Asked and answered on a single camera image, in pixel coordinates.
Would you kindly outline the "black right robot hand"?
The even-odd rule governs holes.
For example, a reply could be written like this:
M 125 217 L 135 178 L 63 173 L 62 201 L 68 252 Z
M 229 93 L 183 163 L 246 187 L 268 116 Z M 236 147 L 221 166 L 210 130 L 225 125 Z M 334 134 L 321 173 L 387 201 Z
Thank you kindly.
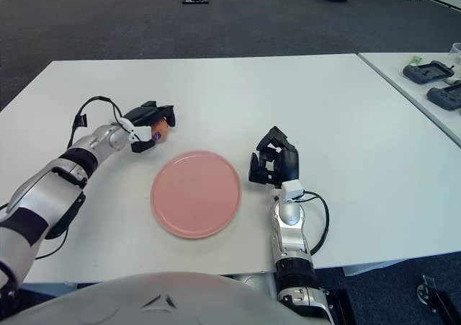
M 261 139 L 256 151 L 250 160 L 250 182 L 280 189 L 283 182 L 299 179 L 298 151 L 277 126 Z

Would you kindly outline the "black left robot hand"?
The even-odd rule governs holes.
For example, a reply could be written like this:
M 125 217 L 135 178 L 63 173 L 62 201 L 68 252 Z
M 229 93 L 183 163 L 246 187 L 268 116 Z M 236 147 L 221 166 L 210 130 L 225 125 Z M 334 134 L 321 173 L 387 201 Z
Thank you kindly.
M 129 132 L 129 142 L 134 153 L 142 153 L 166 140 L 169 129 L 176 126 L 173 105 L 158 107 L 156 101 L 148 101 L 129 111 L 120 119 Z

